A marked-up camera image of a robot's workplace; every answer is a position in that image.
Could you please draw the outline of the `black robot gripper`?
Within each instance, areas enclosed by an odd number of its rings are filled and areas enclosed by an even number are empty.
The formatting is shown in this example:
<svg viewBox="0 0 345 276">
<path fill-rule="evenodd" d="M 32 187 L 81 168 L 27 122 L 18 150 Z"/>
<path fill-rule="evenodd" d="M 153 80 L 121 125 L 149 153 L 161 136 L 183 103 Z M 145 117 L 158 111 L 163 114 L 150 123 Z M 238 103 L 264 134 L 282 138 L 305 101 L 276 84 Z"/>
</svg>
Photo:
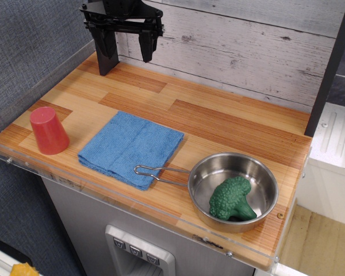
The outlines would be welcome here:
<svg viewBox="0 0 345 276">
<path fill-rule="evenodd" d="M 163 12 L 143 1 L 96 1 L 84 3 L 86 29 L 101 53 L 111 59 L 116 50 L 114 32 L 139 34 L 143 61 L 152 60 L 159 36 L 163 35 Z"/>
</svg>

